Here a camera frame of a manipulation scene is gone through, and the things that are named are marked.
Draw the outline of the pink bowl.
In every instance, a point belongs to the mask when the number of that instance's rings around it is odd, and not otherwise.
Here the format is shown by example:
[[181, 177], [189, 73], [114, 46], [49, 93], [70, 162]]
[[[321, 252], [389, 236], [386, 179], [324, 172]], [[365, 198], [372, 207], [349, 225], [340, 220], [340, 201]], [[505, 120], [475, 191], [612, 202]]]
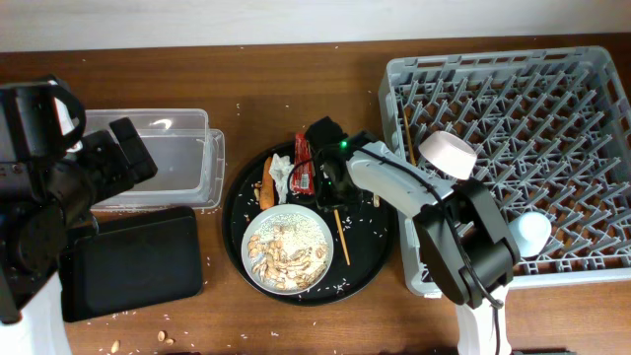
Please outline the pink bowl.
[[477, 161], [473, 148], [446, 131], [433, 132], [419, 145], [421, 156], [453, 178], [467, 180]]

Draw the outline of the light blue cup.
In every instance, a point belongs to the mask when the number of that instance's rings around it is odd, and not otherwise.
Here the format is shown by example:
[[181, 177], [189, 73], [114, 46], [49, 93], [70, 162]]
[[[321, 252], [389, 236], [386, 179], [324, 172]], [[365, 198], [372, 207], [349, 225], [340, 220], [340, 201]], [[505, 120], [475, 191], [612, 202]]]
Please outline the light blue cup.
[[508, 225], [521, 257], [538, 255], [552, 232], [551, 222], [539, 212], [526, 212]]

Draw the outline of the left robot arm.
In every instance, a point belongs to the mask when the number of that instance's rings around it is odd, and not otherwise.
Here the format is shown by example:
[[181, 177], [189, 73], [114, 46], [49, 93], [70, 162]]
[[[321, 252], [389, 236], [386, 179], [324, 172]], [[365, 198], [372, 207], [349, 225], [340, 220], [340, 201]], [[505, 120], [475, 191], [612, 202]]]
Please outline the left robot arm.
[[86, 110], [53, 75], [1, 88], [1, 351], [68, 354], [59, 257], [94, 205], [158, 168], [127, 117], [85, 131]]

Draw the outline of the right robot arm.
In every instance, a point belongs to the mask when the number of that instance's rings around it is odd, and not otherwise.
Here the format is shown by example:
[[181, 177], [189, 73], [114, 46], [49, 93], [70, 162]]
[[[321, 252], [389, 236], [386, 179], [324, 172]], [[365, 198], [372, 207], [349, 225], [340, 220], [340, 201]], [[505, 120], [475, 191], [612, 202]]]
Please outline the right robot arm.
[[432, 177], [374, 135], [354, 136], [326, 116], [306, 131], [315, 203], [324, 211], [359, 205], [369, 191], [409, 218], [421, 256], [456, 305], [461, 354], [510, 354], [505, 300], [521, 258], [491, 192], [479, 180]]

